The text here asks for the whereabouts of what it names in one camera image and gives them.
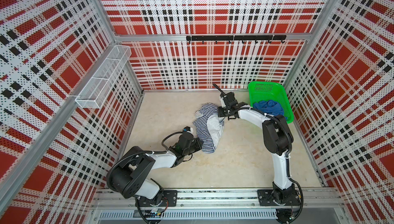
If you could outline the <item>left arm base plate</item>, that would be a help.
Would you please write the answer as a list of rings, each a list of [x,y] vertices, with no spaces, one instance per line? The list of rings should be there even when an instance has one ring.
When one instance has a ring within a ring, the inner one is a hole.
[[[153,199],[138,197],[140,207],[175,207],[178,198],[177,190],[160,190]]]

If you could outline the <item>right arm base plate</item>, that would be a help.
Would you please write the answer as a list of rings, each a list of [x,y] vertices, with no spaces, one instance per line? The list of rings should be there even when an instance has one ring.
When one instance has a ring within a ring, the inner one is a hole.
[[[258,190],[257,194],[260,206],[285,206],[290,208],[301,205],[301,200],[296,190]]]

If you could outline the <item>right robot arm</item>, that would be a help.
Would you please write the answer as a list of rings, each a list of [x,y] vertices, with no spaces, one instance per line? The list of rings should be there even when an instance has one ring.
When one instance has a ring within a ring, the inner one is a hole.
[[[240,118],[262,129],[264,146],[273,158],[274,189],[283,192],[293,187],[294,182],[290,175],[290,153],[293,136],[286,118],[282,115],[273,116],[244,102],[238,102],[233,92],[220,91],[220,102],[219,117]]]

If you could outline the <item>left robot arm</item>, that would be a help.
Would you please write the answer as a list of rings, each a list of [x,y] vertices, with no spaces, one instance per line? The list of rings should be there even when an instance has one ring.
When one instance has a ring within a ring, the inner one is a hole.
[[[107,187],[126,199],[145,198],[159,205],[165,199],[164,188],[148,176],[152,170],[175,168],[186,162],[186,157],[192,158],[194,153],[201,151],[203,143],[192,132],[187,126],[168,135],[161,142],[163,151],[132,147],[107,173]]]

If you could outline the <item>blue white striped tank top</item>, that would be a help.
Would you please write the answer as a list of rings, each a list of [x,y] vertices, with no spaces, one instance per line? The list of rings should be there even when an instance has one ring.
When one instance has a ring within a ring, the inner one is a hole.
[[[197,137],[202,142],[204,153],[214,153],[224,132],[224,119],[218,115],[218,107],[213,103],[206,103],[195,113]]]

